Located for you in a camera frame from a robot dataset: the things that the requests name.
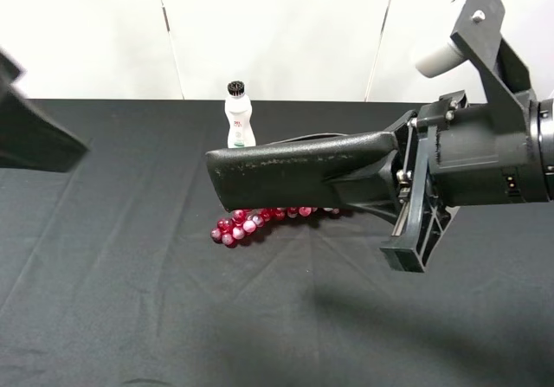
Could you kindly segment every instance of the red bead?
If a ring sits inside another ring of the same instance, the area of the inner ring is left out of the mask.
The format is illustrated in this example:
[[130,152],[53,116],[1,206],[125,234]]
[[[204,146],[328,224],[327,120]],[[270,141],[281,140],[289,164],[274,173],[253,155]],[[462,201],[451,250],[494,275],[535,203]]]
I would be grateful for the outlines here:
[[291,207],[287,210],[289,218],[296,218],[298,216],[298,208]]
[[263,218],[263,221],[271,220],[271,210],[269,208],[264,208],[260,211],[260,216]]
[[253,220],[246,220],[242,225],[242,229],[244,229],[247,233],[252,234],[256,231],[256,223]]
[[300,207],[298,213],[301,216],[309,216],[310,214],[312,214],[312,209],[310,207]]
[[274,211],[274,218],[277,221],[283,221],[286,216],[287,214],[285,213],[285,211],[279,211],[279,210]]
[[222,231],[220,229],[212,229],[210,236],[214,242],[222,242]]
[[240,225],[246,220],[246,211],[245,210],[234,210],[233,211],[233,223]]
[[235,238],[230,233],[225,233],[222,235],[222,242],[229,247],[235,244]]
[[219,226],[219,222],[217,222],[217,226],[223,233],[230,233],[235,224],[233,223],[233,220],[230,218],[223,218],[220,220],[222,222],[222,225]]
[[245,235],[246,235],[246,233],[244,232],[244,230],[241,227],[234,227],[233,228],[233,238],[235,238],[235,240],[242,240]]
[[253,216],[252,221],[256,224],[256,227],[263,227],[266,223],[261,216]]

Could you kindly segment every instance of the black tablecloth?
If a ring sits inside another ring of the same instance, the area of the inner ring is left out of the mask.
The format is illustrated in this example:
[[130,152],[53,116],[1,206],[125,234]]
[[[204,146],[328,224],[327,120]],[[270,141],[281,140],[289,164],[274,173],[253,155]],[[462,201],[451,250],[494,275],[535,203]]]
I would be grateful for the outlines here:
[[[92,152],[0,172],[0,384],[554,384],[554,204],[460,210],[427,274],[391,227],[321,215],[215,245],[221,102],[45,100]],[[367,132],[409,105],[255,102],[260,143]]]

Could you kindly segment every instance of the metal bracket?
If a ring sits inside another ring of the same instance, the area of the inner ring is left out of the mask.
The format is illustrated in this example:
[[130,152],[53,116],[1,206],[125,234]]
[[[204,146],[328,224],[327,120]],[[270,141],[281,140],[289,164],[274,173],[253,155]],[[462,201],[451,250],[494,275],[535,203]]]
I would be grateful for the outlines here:
[[390,239],[381,246],[395,270],[424,272],[433,249],[452,220],[432,184],[428,158],[435,154],[437,129],[448,128],[448,112],[466,104],[463,92],[450,94],[423,107],[417,119],[408,122],[403,169],[397,173],[403,207]]
[[479,71],[497,134],[527,130],[528,114],[514,94],[531,89],[529,70],[500,33],[504,14],[500,0],[466,0],[450,35]]

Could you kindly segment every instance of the white wall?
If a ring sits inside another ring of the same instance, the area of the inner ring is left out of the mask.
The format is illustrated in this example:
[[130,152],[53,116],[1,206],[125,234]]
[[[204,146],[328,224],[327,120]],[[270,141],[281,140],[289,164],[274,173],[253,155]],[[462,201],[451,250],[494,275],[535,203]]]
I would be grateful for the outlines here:
[[[162,0],[0,0],[0,48],[33,98],[221,99],[241,79],[263,100],[431,101],[462,88],[484,99],[469,63],[429,80],[410,62],[426,26],[452,25],[450,0],[392,0],[378,57],[389,0],[163,1],[170,34]],[[505,38],[544,98],[554,0],[503,2]]]
[[0,0],[0,48],[32,98],[178,99],[160,0]]
[[[472,102],[485,100],[478,73],[469,62],[430,80],[417,73],[410,61],[412,48],[425,36],[427,26],[431,25],[432,31],[454,26],[445,15],[450,1],[392,0],[368,101],[435,101],[442,94],[461,89]],[[502,34],[527,63],[537,96],[544,99],[554,90],[554,0],[502,3],[506,8]]]
[[184,96],[364,99],[389,0],[164,0]]

